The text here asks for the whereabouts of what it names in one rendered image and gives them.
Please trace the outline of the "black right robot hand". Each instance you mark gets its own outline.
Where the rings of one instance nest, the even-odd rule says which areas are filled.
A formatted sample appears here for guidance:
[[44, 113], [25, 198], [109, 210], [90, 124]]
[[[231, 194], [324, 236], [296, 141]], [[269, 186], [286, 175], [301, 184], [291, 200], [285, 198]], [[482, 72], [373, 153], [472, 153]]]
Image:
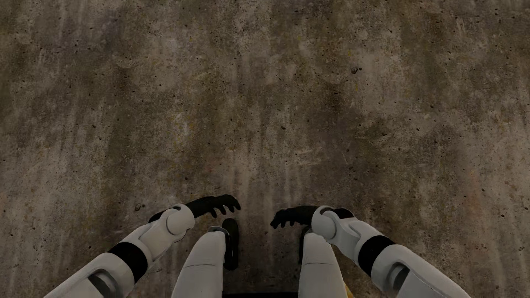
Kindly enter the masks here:
[[275, 213], [270, 225], [273, 228], [278, 228], [278, 226], [285, 227], [286, 223], [289, 223], [290, 226], [298, 223], [300, 225], [311, 227], [312, 217], [317, 209], [317, 206], [310, 205], [281, 209]]

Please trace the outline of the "white right robot leg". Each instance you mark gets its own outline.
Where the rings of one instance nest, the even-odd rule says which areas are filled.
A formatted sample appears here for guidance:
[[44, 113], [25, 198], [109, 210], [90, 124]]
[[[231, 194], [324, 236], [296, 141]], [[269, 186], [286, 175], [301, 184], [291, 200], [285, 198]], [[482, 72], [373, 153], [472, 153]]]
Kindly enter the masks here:
[[313, 231], [303, 237], [298, 298], [347, 298], [333, 248]]

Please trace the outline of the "black left robot foot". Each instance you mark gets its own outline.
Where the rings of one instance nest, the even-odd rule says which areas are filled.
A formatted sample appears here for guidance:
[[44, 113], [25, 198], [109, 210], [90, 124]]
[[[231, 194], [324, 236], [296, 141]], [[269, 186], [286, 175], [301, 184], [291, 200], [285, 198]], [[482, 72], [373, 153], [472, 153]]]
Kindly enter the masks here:
[[235, 270], [239, 265], [239, 226], [235, 219], [225, 219], [222, 228], [226, 230], [226, 251], [224, 255], [224, 268]]

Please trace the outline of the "white left robot leg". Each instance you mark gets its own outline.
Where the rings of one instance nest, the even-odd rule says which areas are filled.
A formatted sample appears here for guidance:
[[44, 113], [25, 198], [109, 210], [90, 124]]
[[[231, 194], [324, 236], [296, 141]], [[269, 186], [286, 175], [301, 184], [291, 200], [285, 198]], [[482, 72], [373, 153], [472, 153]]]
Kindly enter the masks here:
[[227, 231], [210, 227], [192, 248], [171, 298], [222, 298]]

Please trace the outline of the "white robot leg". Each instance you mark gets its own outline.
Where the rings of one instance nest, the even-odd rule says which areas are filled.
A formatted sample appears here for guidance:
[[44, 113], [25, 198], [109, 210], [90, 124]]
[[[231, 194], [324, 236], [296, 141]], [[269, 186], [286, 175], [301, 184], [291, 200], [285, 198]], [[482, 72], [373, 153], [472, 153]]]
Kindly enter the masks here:
[[171, 298], [222, 298], [227, 231], [210, 227], [192, 248]]
[[303, 237], [298, 298], [347, 298], [333, 248], [313, 231]]

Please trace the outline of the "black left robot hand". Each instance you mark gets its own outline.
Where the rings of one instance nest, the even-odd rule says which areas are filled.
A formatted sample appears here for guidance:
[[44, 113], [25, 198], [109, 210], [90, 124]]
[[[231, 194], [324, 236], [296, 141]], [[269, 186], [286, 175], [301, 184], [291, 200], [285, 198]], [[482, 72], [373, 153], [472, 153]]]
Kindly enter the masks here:
[[235, 210], [241, 210], [238, 200], [232, 195], [227, 194], [198, 198], [186, 203], [185, 206], [190, 209], [196, 219], [207, 213], [213, 218], [216, 218], [216, 210], [220, 211], [223, 215], [226, 215], [227, 211], [225, 208], [228, 208], [232, 213], [234, 213]]

